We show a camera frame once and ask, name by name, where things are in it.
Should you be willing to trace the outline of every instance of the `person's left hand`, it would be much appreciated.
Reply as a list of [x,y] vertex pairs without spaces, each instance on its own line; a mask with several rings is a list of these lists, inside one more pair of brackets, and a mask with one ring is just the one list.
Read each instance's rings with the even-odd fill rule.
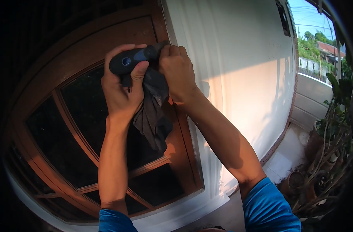
[[127,87],[126,90],[122,87],[120,78],[109,70],[109,62],[123,51],[145,48],[146,46],[146,44],[123,44],[105,55],[105,75],[101,79],[101,84],[108,107],[107,125],[113,124],[118,129],[124,129],[140,109],[144,98],[143,78],[149,65],[148,61],[142,61],[135,66],[130,74],[132,86],[129,93]]

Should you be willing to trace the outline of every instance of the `pole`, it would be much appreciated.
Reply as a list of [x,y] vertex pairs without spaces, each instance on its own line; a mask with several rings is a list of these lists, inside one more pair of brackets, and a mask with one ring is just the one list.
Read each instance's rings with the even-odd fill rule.
[[336,75],[336,52],[335,52],[334,37],[332,36],[332,28],[331,28],[331,26],[330,26],[330,21],[328,20],[328,18],[326,18],[326,20],[327,20],[327,22],[328,22],[328,27],[330,28],[330,31],[331,31],[332,45],[334,46],[334,57],[335,57],[335,72],[334,72],[334,74],[335,74],[335,76],[337,76],[337,75]]
[[337,63],[336,63],[337,75],[336,75],[336,79],[339,80],[341,78],[341,52],[340,52],[340,42],[338,40],[336,42],[337,42]]
[[319,80],[321,80],[322,56],[319,55]]

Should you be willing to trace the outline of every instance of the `hand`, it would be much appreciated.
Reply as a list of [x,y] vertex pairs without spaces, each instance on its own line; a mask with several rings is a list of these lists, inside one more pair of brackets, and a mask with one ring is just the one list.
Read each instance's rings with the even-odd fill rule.
[[148,61],[142,61],[135,66],[130,74],[132,86],[129,93],[127,87],[126,90],[122,87],[119,76],[114,75],[109,70],[109,62],[118,53],[136,48],[145,48],[146,46],[146,44],[123,44],[105,55],[105,75],[101,79],[101,84],[108,107],[107,124],[113,121],[113,124],[118,128],[128,126],[134,114],[142,106],[144,98],[143,78],[149,65]]
[[166,45],[160,53],[160,72],[165,75],[170,96],[177,103],[188,101],[199,90],[193,65],[184,47]]

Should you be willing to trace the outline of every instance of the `blue shirt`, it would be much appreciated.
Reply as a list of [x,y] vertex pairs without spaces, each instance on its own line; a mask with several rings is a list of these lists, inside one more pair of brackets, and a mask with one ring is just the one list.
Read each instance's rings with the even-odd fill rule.
[[[245,227],[248,232],[300,231],[299,219],[276,186],[264,178],[243,202]],[[99,212],[99,232],[137,232],[126,215],[110,209]]]

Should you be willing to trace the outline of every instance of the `roof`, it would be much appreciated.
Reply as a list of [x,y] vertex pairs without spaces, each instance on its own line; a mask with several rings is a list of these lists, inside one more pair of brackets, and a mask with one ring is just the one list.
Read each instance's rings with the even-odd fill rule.
[[[318,41],[318,46],[317,48],[319,50],[321,50],[322,52],[326,52],[326,53],[329,53],[331,55],[335,55],[337,56],[337,48],[328,44],[328,43],[323,43],[321,41]],[[340,51],[340,55],[341,57],[344,57],[345,56],[345,53]]]

